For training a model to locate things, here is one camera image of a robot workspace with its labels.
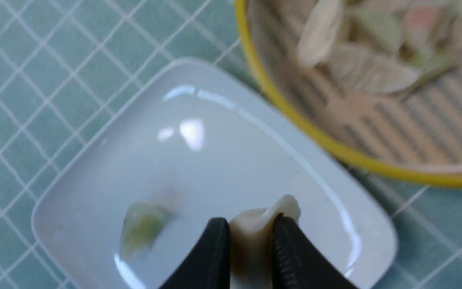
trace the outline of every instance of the square plate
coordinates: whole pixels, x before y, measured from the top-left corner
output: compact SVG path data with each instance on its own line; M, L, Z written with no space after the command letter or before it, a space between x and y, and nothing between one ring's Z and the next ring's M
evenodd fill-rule
M147 258L120 261L124 216L162 190L185 197ZM159 287L209 218L299 201L301 229L341 273L371 288L393 262L390 219L332 157L217 68L178 60L90 142L33 212L38 241L80 288Z

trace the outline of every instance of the yellow bowl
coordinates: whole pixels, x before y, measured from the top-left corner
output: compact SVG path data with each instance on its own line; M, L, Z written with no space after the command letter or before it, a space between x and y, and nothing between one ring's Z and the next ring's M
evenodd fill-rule
M268 97L282 113L287 115L299 129L338 159L358 168L393 179L410 181L412 183L428 183L442 187L462 187L462 175L422 173L389 165L336 141L300 115L283 97L275 83L268 76L265 68L262 66L260 57L253 44L249 21L247 19L248 1L249 0L235 0L236 21L245 57L254 77L266 93L266 97Z

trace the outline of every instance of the strainer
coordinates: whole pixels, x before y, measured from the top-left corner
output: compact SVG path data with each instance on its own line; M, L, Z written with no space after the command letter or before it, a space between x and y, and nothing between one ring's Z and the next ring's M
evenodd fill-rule
M457 69L409 95L369 95L297 64L297 42L316 2L235 1L242 46L266 96L346 163L396 179L462 187L462 22L452 28ZM364 2L401 11L424 0Z

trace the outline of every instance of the dumpling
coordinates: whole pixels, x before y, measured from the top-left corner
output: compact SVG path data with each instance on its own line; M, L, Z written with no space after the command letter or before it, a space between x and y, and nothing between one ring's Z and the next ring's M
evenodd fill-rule
M175 217L175 212L160 205L136 202L130 205L122 225L119 256L130 260L141 251L147 253L154 240Z
M240 287L271 287L272 230L279 214L298 222L297 200L284 195L270 208L246 210L229 222L231 273Z

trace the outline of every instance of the blurry dumpling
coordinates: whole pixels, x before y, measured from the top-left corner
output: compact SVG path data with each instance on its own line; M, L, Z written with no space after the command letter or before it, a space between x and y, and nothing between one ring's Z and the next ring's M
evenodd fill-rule
M178 192L161 191L147 201L136 201L128 208L122 225L119 255L129 261L152 249L156 238L176 218L183 198Z
M161 206L141 202L132 204L122 226L121 260L130 260L141 251L150 251L154 240L173 218L174 212Z
M270 208L246 210L229 222L231 273L240 287L271 286L272 230L279 214L298 222L301 212L297 200L284 195Z
M299 64L311 68L325 63L341 35L342 24L342 0L319 0L311 11L297 44Z

